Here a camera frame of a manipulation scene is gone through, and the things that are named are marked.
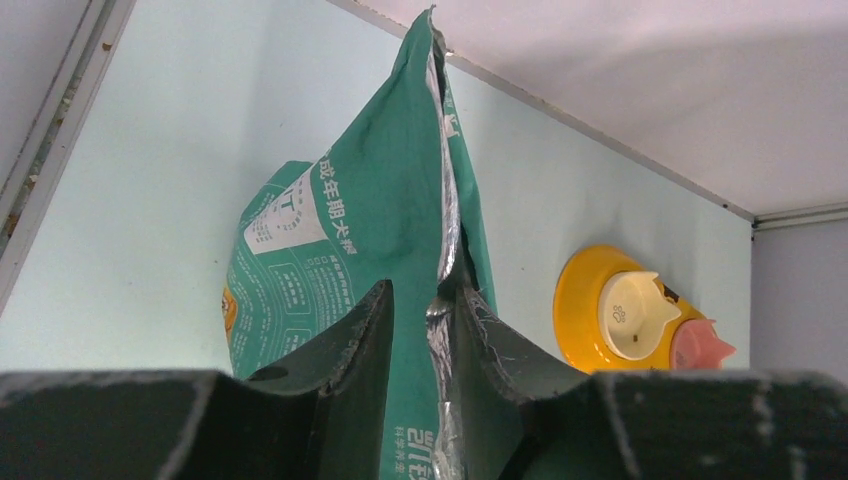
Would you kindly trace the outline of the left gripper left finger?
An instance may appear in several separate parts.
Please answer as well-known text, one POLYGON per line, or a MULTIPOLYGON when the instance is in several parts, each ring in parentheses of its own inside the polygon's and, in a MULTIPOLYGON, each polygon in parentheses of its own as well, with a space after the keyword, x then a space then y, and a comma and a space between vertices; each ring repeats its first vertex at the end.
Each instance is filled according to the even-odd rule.
POLYGON ((374 479, 394 326, 380 280, 245 380, 216 370, 1 377, 5 479, 374 479))

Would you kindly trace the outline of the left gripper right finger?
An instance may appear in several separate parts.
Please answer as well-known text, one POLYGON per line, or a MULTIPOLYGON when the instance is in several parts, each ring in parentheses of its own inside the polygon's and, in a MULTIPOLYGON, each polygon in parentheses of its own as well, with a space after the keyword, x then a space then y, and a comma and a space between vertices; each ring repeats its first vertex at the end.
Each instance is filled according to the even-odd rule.
POLYGON ((469 479, 843 479, 847 389, 816 372, 579 372, 456 295, 469 479))

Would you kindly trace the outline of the green pet food bag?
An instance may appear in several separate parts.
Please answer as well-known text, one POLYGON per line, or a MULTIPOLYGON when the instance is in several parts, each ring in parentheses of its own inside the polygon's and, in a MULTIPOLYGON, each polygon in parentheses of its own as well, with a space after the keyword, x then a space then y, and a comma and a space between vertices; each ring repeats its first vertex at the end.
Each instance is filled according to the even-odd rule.
POLYGON ((431 10, 392 70, 319 159, 282 165, 245 207, 222 294, 234 376, 247 379, 392 283, 394 326, 379 474, 461 470, 456 295, 492 311, 479 190, 431 10))

